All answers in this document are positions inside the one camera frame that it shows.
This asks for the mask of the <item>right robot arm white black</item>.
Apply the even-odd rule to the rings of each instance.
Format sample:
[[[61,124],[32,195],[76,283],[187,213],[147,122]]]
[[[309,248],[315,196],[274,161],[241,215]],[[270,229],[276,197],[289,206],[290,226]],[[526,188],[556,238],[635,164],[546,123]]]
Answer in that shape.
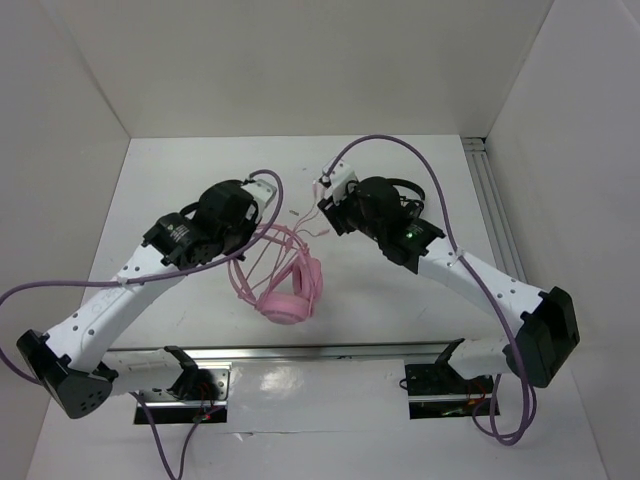
[[[580,342],[573,300],[518,281],[456,248],[440,228],[404,204],[398,182],[358,180],[354,173],[321,178],[318,207],[337,234],[359,231],[392,263],[449,288],[502,324],[501,338],[458,339],[438,361],[436,379],[448,392],[480,376],[513,373],[545,388]]]

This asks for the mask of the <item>pink gaming headset with cable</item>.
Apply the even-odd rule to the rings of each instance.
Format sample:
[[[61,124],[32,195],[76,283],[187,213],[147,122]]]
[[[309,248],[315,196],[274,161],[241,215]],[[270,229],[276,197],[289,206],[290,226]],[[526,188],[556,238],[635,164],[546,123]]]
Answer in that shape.
[[[238,260],[228,264],[227,274],[237,298],[250,305],[270,322],[295,325],[314,314],[322,297],[324,279],[321,261],[312,255],[305,236],[322,237],[327,229],[312,232],[308,224],[319,215],[313,205],[292,226],[273,224],[262,238],[265,246],[254,265],[244,272]],[[255,284],[250,277],[267,250],[276,246],[278,252],[271,272]]]

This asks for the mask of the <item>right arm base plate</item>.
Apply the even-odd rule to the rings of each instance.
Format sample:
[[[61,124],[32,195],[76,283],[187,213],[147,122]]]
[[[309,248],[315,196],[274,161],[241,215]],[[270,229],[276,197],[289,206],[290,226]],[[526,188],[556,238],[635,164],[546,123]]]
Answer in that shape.
[[[443,365],[406,364],[398,382],[407,392],[409,417],[416,419],[488,416],[494,379],[465,380]]]

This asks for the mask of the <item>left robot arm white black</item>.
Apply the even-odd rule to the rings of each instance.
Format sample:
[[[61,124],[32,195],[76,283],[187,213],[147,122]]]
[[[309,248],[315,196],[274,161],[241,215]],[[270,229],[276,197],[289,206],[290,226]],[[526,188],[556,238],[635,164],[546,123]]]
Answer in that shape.
[[[166,391],[184,399],[207,380],[177,346],[132,354],[110,349],[185,276],[235,257],[251,240],[264,210],[281,197],[264,180],[215,184],[198,201],[160,217],[114,278],[67,319],[18,339],[31,372],[69,418],[83,418],[110,396],[131,391]]]

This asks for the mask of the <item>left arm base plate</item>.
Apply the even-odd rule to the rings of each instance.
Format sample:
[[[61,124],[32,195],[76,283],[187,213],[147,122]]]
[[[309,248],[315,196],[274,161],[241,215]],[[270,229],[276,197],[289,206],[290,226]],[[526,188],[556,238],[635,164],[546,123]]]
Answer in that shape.
[[[192,425],[227,422],[231,364],[209,363],[201,367],[198,383],[184,397],[166,390],[143,390],[139,395],[156,425]]]

